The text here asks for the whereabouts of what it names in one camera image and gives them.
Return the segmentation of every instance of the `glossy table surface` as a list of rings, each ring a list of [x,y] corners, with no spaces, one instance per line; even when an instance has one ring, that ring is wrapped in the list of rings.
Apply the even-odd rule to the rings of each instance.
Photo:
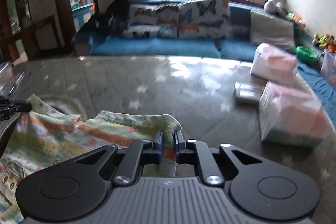
[[[81,57],[30,61],[14,68],[25,77],[12,98],[61,94],[76,97],[93,118],[101,110],[136,115],[170,114],[184,139],[209,147],[231,143],[315,179],[322,198],[313,220],[336,223],[336,153],[330,138],[315,149],[260,142],[256,106],[236,104],[235,82],[265,85],[250,63],[197,57]],[[188,175],[179,166],[177,175]]]

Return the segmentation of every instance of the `sofa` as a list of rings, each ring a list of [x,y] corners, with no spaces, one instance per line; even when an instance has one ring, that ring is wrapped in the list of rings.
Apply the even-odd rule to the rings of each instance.
[[[143,1],[143,5],[180,4],[190,0]],[[72,39],[77,56],[173,55],[253,61],[257,45],[250,43],[251,11],[263,9],[228,3],[231,31],[225,37],[125,38],[80,30]]]

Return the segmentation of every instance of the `plastic bag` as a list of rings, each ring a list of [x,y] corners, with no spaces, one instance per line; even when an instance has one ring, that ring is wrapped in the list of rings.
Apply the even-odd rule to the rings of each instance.
[[[270,44],[262,43],[255,51],[251,74],[292,86],[297,66],[296,56]]]
[[[301,90],[268,82],[259,102],[261,140],[316,146],[334,133],[320,100]]]
[[[325,52],[321,74],[336,89],[336,57],[329,52]]]

